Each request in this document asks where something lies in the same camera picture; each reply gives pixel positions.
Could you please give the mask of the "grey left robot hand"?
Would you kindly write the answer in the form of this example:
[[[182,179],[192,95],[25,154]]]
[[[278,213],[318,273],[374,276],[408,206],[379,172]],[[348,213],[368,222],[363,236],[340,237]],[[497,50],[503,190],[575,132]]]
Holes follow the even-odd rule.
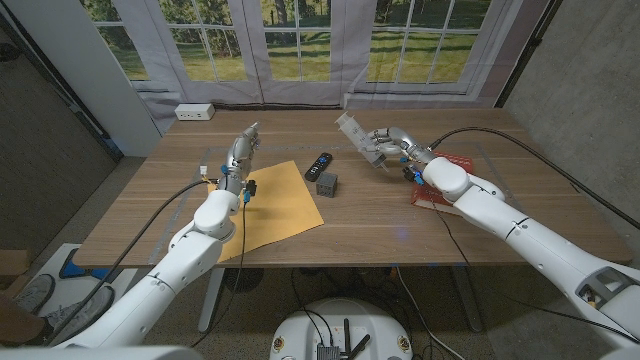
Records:
[[[229,148],[226,158],[226,171],[219,179],[219,188],[239,195],[251,172],[251,163],[258,147],[260,123],[255,122],[246,128]]]

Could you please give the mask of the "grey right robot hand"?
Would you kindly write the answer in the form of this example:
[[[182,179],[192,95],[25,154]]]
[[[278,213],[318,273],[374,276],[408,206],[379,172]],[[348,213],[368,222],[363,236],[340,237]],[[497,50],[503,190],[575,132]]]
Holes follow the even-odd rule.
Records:
[[[378,152],[385,156],[403,155],[424,164],[436,158],[430,149],[419,144],[406,131],[398,127],[376,129],[367,136],[371,144],[363,148],[365,152]]]

